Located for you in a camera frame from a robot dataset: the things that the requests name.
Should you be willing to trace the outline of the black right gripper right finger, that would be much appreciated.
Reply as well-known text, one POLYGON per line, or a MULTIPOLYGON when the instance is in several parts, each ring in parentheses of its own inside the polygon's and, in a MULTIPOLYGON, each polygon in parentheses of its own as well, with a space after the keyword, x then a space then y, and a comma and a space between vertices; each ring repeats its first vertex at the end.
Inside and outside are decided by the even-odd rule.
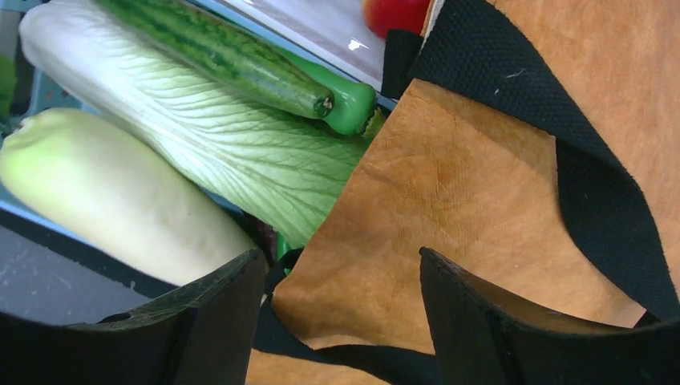
POLYGON ((420 282, 446 384, 676 384, 679 324, 621 328, 562 314, 429 248, 420 282))

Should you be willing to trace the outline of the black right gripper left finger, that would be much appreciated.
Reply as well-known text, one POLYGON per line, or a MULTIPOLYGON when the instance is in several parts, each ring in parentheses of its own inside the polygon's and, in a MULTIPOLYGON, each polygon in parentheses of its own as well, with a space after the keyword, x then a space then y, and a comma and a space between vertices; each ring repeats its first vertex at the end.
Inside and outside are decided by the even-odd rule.
POLYGON ((4 384, 242 384, 265 259, 251 249, 214 272, 96 324, 1 316, 4 384))

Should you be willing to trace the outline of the green napa cabbage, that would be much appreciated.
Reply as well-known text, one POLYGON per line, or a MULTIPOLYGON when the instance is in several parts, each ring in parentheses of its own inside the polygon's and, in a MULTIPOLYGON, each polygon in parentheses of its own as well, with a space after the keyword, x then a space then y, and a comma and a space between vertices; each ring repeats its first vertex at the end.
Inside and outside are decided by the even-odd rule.
POLYGON ((62 88, 294 248, 326 219, 368 147, 206 79, 91 1, 36 6, 19 35, 28 61, 62 88))

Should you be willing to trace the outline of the brown Trader Joe's bag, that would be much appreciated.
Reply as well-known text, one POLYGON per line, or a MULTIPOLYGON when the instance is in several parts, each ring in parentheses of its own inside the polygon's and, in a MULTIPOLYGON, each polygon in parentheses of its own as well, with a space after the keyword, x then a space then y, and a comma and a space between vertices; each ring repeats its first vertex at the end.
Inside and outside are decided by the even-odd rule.
POLYGON ((679 324, 679 4, 435 1, 411 81, 278 274, 249 384, 446 384, 419 251, 562 314, 679 324))

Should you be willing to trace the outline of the white daikon radish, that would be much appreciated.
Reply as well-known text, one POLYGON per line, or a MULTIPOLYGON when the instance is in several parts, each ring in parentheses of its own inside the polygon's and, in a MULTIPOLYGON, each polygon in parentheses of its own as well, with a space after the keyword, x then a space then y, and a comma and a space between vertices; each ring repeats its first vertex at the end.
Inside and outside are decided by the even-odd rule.
POLYGON ((117 261, 182 286, 255 244, 146 144, 74 108, 25 118, 1 148, 2 185, 117 261))

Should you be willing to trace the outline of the green chili pepper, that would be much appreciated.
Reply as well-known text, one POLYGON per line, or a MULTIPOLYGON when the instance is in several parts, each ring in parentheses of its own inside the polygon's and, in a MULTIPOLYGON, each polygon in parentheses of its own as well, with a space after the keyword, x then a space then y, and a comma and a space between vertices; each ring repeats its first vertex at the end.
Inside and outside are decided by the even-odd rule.
POLYGON ((372 86, 346 79, 284 48, 275 49, 334 93, 334 108, 323 118, 332 129, 344 136, 358 135, 368 140, 375 138, 386 118, 377 104, 377 93, 372 86))

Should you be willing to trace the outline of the green cucumber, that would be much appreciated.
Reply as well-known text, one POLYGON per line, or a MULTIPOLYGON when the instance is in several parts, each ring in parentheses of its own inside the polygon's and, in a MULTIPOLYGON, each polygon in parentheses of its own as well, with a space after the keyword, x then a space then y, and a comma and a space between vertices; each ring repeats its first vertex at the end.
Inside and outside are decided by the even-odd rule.
POLYGON ((181 62, 257 102, 320 120, 334 93, 268 43, 186 1, 98 0, 96 5, 181 62))

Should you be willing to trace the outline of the red yellow apple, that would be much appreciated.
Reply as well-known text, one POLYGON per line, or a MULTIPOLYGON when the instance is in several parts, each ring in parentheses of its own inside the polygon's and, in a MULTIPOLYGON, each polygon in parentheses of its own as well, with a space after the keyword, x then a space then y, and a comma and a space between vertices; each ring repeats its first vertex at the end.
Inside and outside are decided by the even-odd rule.
POLYGON ((430 7, 430 0, 365 0, 362 18, 366 26, 381 39, 392 29, 420 34, 430 7))

